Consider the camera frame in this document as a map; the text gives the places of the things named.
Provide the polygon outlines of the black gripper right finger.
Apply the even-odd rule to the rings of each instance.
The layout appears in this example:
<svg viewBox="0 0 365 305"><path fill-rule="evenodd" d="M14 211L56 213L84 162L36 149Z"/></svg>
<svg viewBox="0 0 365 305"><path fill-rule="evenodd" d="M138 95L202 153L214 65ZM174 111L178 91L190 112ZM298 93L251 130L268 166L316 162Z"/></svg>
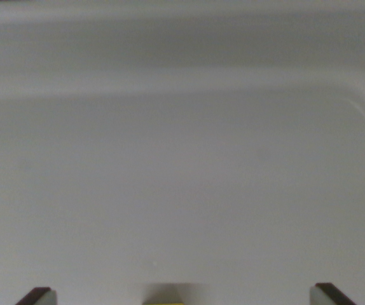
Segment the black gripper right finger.
<svg viewBox="0 0 365 305"><path fill-rule="evenodd" d="M310 305L356 305L332 283L316 283L309 291Z"/></svg>

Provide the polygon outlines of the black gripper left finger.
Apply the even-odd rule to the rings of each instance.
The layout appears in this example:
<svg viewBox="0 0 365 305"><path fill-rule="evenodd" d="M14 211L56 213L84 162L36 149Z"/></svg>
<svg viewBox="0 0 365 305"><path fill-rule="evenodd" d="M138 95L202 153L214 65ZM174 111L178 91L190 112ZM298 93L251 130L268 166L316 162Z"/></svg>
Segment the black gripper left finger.
<svg viewBox="0 0 365 305"><path fill-rule="evenodd" d="M57 292L50 287L34 287L16 305L57 305Z"/></svg>

